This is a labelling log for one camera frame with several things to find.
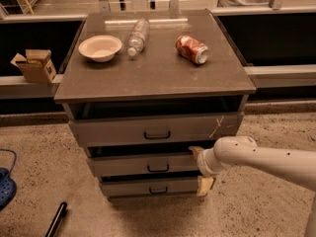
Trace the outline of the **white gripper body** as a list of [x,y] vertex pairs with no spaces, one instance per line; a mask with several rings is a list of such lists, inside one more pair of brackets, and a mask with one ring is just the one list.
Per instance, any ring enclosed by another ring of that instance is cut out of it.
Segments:
[[219,149],[203,149],[197,156],[197,167],[206,177],[213,177],[224,170],[222,152]]

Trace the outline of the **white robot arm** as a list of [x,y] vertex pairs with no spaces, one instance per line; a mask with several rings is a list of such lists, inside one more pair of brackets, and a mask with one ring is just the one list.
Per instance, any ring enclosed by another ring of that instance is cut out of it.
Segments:
[[206,196],[215,177],[233,166],[248,166],[316,192],[316,152],[260,147],[249,136],[225,136],[211,148],[190,146],[200,175],[197,196]]

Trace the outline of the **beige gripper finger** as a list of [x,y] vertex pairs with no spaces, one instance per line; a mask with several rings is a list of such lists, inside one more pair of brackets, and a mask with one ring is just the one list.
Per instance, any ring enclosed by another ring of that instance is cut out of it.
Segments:
[[203,151],[203,148],[200,146],[190,146],[189,149],[192,151],[195,158],[198,158],[198,155]]
[[211,190],[215,179],[212,177],[204,177],[198,176],[197,177],[197,196],[204,197],[208,194]]

